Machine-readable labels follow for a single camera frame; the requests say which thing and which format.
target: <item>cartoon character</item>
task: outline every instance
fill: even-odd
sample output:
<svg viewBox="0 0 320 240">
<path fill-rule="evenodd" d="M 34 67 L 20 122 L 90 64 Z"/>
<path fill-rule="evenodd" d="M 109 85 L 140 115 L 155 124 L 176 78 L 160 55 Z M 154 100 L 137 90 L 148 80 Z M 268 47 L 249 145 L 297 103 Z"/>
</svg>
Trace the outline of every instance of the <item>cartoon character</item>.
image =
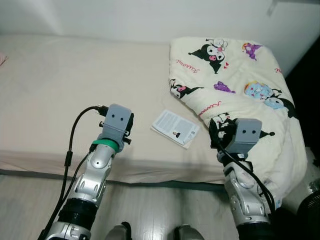
<svg viewBox="0 0 320 240">
<path fill-rule="evenodd" d="M 281 90 L 271 89 L 263 83 L 253 81 L 244 86 L 244 93 L 252 98 L 264 100 L 264 104 L 273 109 L 286 108 L 289 118 L 298 119 L 295 106 L 289 100 L 279 97 L 282 94 Z"/>
<path fill-rule="evenodd" d="M 262 45 L 251 44 L 249 42 L 246 42 L 245 44 L 243 44 L 242 49 L 245 50 L 245 53 L 248 54 L 251 59 L 257 61 L 255 51 L 260 47 L 262 47 Z"/>
<path fill-rule="evenodd" d="M 213 85 L 213 88 L 216 90 L 224 91 L 227 93 L 235 94 L 235 91 L 231 91 L 230 88 L 228 88 L 227 85 L 225 85 L 222 81 L 218 81 L 215 85 Z"/>
<path fill-rule="evenodd" d="M 213 136 L 214 134 L 217 134 L 216 132 L 219 131 L 218 133 L 218 138 L 220 140 L 221 145 L 225 148 L 228 146 L 228 144 L 231 142 L 233 139 L 233 136 L 236 132 L 236 120 L 231 119 L 230 115 L 228 112 L 221 113 L 215 117 L 213 117 L 210 121 L 209 125 L 209 134 L 211 137 L 211 147 L 212 148 L 217 148 L 218 146 L 214 143 L 215 137 Z M 259 138 L 263 138 L 265 136 L 274 136 L 275 133 L 271 131 L 270 133 L 267 133 L 265 131 L 261 131 Z"/>
<path fill-rule="evenodd" d="M 178 137 L 180 136 L 180 134 L 181 134 L 181 133 L 180 133 L 180 132 L 176 132 L 176 131 L 174 131 L 172 134 L 173 134 L 173 135 L 175 135 L 175 137 L 176 137 L 176 138 L 178 138 Z"/>
<path fill-rule="evenodd" d="M 255 99 L 267 99 L 274 94 L 270 87 L 257 81 L 247 83 L 244 86 L 244 93 Z"/>
<path fill-rule="evenodd" d="M 194 52 L 189 52 L 189 55 L 194 55 L 200 59 L 209 62 L 210 66 L 213 68 L 214 73 L 217 74 L 219 68 L 221 67 L 221 62 L 225 59 L 225 54 L 223 51 L 228 45 L 223 39 L 206 39 L 206 41 L 211 41 L 211 44 L 205 44 Z"/>
<path fill-rule="evenodd" d="M 182 86 L 180 84 L 175 84 L 175 79 L 170 80 L 170 91 L 179 99 L 183 98 L 185 95 L 189 95 L 190 93 L 193 93 L 197 89 L 203 89 L 203 87 L 194 87 L 189 88 L 187 86 Z"/>
</svg>

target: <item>mattress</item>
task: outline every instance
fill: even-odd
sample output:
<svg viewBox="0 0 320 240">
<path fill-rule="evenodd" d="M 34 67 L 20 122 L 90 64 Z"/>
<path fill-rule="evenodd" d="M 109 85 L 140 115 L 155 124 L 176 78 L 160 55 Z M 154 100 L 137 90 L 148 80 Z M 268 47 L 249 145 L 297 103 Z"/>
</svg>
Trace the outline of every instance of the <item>mattress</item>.
<svg viewBox="0 0 320 240">
<path fill-rule="evenodd" d="M 0 169 L 62 175 L 76 116 L 92 105 L 116 103 L 135 117 L 131 145 L 116 156 L 109 180 L 223 183 L 207 127 L 170 93 L 169 45 L 0 35 L 0 51 L 8 56 L 0 67 Z M 187 150 L 151 130 L 165 109 L 200 125 Z M 102 120 L 94 112 L 80 120 L 69 175 L 101 132 Z M 300 129 L 294 142 L 301 149 Z M 305 159 L 294 161 L 297 179 L 304 165 Z"/>
</svg>

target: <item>booklet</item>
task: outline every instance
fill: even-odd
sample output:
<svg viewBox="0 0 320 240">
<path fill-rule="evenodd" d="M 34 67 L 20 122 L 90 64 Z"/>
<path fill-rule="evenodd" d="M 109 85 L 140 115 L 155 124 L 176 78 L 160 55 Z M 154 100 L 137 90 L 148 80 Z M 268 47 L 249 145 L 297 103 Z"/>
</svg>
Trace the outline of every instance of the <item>booklet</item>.
<svg viewBox="0 0 320 240">
<path fill-rule="evenodd" d="M 151 129 L 187 149 L 200 127 L 169 110 L 164 110 L 152 124 Z"/>
</svg>

